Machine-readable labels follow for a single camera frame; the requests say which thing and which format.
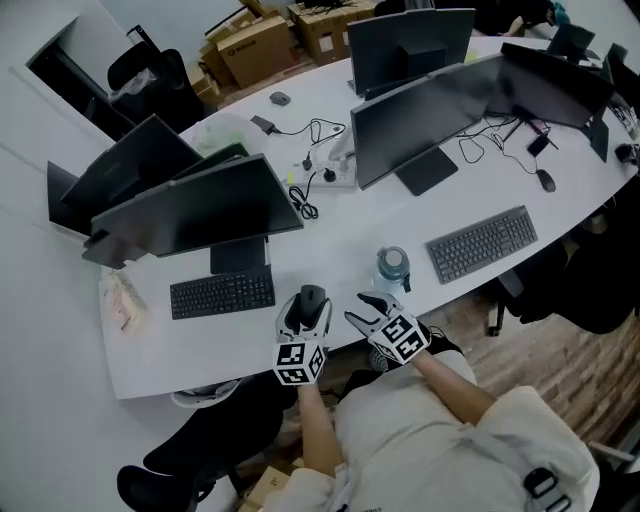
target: paper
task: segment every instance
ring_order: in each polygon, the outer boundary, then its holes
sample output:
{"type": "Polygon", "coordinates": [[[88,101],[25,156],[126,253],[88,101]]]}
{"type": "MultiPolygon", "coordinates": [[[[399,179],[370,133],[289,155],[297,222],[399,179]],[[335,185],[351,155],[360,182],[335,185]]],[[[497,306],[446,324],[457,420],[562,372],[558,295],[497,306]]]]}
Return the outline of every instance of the paper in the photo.
{"type": "Polygon", "coordinates": [[[322,53],[333,50],[333,41],[331,41],[331,36],[321,37],[318,39],[318,43],[320,43],[320,51],[322,53]]]}
{"type": "Polygon", "coordinates": [[[106,279],[104,300],[111,318],[118,329],[133,337],[148,322],[147,305],[124,272],[112,272],[106,279]]]}

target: power strip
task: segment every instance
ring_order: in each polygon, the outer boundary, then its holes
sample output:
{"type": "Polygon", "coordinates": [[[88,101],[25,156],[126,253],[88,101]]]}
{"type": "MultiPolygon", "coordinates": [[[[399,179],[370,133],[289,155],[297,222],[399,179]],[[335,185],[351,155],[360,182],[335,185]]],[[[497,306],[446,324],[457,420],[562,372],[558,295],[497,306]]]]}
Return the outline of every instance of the power strip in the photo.
{"type": "Polygon", "coordinates": [[[311,188],[355,188],[356,187],[356,159],[351,157],[346,160],[346,169],[342,170],[342,162],[334,162],[325,160],[315,162],[311,169],[305,171],[301,163],[293,165],[287,173],[287,178],[283,180],[285,185],[290,187],[297,186],[306,189],[309,179],[316,173],[311,181],[311,188]],[[326,169],[336,173],[335,181],[327,181],[324,177],[326,169]]]}

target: cable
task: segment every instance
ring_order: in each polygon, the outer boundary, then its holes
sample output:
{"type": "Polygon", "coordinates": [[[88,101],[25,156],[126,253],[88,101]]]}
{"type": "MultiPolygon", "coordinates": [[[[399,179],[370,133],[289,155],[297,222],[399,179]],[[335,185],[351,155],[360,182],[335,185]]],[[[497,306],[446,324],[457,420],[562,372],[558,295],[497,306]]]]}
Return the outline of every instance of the cable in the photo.
{"type": "Polygon", "coordinates": [[[504,147],[505,147],[505,143],[504,140],[502,139],[502,137],[500,135],[498,135],[497,133],[492,133],[490,136],[487,136],[484,134],[484,132],[486,130],[488,130],[489,128],[493,128],[494,130],[498,130],[500,128],[502,128],[503,126],[507,126],[513,122],[516,121],[516,119],[511,119],[508,121],[504,121],[502,123],[500,123],[499,125],[492,125],[489,123],[489,121],[487,121],[487,119],[485,119],[486,123],[488,124],[488,126],[486,126],[485,128],[483,128],[482,130],[480,130],[479,132],[476,133],[472,133],[472,134],[468,134],[466,132],[463,132],[461,135],[457,135],[456,137],[459,139],[458,140],[458,145],[460,146],[460,151],[462,152],[462,156],[464,157],[465,161],[469,164],[475,164],[478,163],[480,161],[480,159],[484,156],[485,150],[484,148],[475,140],[476,137],[484,137],[485,139],[487,139],[489,142],[492,142],[493,144],[495,144],[495,146],[500,150],[500,152],[502,153],[502,156],[507,157],[507,158],[512,158],[513,160],[515,160],[516,162],[518,162],[518,165],[520,167],[522,167],[522,170],[524,172],[526,172],[527,174],[536,174],[538,171],[538,160],[533,157],[533,160],[535,162],[536,165],[536,170],[534,172],[529,171],[520,160],[518,160],[518,158],[516,158],[513,155],[509,155],[507,153],[505,153],[504,151],[504,147]],[[476,146],[478,146],[481,150],[482,153],[480,154],[480,156],[478,158],[476,158],[475,160],[469,160],[467,158],[467,155],[464,152],[464,148],[462,147],[462,143],[464,141],[468,141],[470,140],[471,142],[473,142],[476,146]]]}
{"type": "Polygon", "coordinates": [[[480,161],[480,159],[484,156],[484,148],[483,148],[480,144],[478,144],[478,143],[475,141],[475,137],[478,137],[479,135],[483,135],[483,133],[484,133],[486,130],[488,130],[489,128],[492,128],[493,130],[497,131],[497,130],[499,130],[500,128],[502,128],[503,126],[508,126],[508,125],[510,125],[510,124],[513,124],[517,119],[516,119],[516,118],[513,118],[513,119],[507,119],[507,120],[503,121],[502,123],[500,123],[500,124],[496,124],[496,125],[492,125],[492,124],[489,122],[489,120],[488,120],[487,118],[485,118],[484,120],[485,120],[485,122],[487,123],[487,125],[488,125],[488,126],[486,126],[485,128],[483,128],[483,129],[482,129],[482,130],[480,130],[479,132],[472,133],[472,134],[468,134],[467,132],[462,132],[462,134],[461,134],[461,135],[456,135],[456,138],[458,138],[458,139],[459,139],[459,140],[458,140],[458,146],[460,146],[460,152],[462,153],[462,156],[464,157],[465,161],[466,161],[468,164],[477,164],[477,163],[480,161]],[[467,155],[466,155],[466,153],[464,152],[464,148],[462,147],[462,143],[463,143],[464,141],[471,141],[471,142],[473,142],[476,146],[478,146],[478,147],[480,148],[480,150],[482,151],[482,153],[480,154],[480,156],[479,156],[478,158],[476,158],[475,160],[469,160],[469,159],[467,158],[467,155]]]}
{"type": "Polygon", "coordinates": [[[318,171],[314,172],[309,178],[309,181],[307,182],[306,194],[302,193],[302,189],[300,187],[297,187],[295,185],[293,187],[289,187],[289,197],[291,198],[291,202],[293,203],[295,209],[300,212],[300,215],[302,215],[302,218],[305,220],[315,220],[320,216],[318,209],[312,204],[309,204],[309,202],[307,201],[307,199],[309,199],[311,180],[315,177],[316,174],[318,174],[318,171]]]}
{"type": "Polygon", "coordinates": [[[342,135],[342,132],[345,131],[345,129],[347,128],[346,125],[342,124],[342,123],[336,123],[335,121],[328,121],[327,119],[321,119],[319,117],[314,117],[313,119],[311,119],[311,121],[309,121],[304,128],[302,128],[301,130],[298,130],[297,132],[283,132],[280,129],[276,128],[274,126],[273,128],[273,133],[277,133],[279,135],[298,135],[304,131],[307,130],[307,128],[311,129],[311,146],[316,146],[322,142],[324,142],[325,140],[329,140],[329,139],[333,139],[334,137],[337,137],[338,135],[342,135]],[[327,124],[331,124],[333,126],[338,126],[340,127],[340,130],[332,133],[331,135],[328,135],[327,137],[322,138],[322,123],[327,123],[327,124]],[[314,126],[317,126],[318,129],[318,133],[317,135],[314,133],[314,126]]]}

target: water bottle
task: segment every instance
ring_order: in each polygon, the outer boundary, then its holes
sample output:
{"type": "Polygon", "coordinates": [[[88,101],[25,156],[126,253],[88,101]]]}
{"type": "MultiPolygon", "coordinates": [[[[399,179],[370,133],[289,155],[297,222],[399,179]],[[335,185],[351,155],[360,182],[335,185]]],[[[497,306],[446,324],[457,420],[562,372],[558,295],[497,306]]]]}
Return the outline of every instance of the water bottle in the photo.
{"type": "Polygon", "coordinates": [[[409,257],[400,247],[383,247],[378,251],[378,265],[373,287],[379,292],[399,295],[411,291],[409,257]]]}

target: white sleeve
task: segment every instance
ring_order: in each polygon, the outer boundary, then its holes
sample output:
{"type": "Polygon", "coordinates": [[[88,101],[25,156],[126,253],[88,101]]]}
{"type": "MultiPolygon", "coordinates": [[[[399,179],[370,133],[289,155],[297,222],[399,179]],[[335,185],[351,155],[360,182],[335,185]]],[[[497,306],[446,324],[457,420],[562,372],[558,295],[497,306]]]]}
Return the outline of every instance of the white sleeve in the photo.
{"type": "Polygon", "coordinates": [[[569,497],[591,508],[600,480],[585,444],[531,387],[500,397],[477,428],[509,444],[536,467],[553,469],[569,497]]]}
{"type": "Polygon", "coordinates": [[[264,512],[325,512],[335,479],[312,469],[296,469],[282,491],[267,496],[264,512]]]}

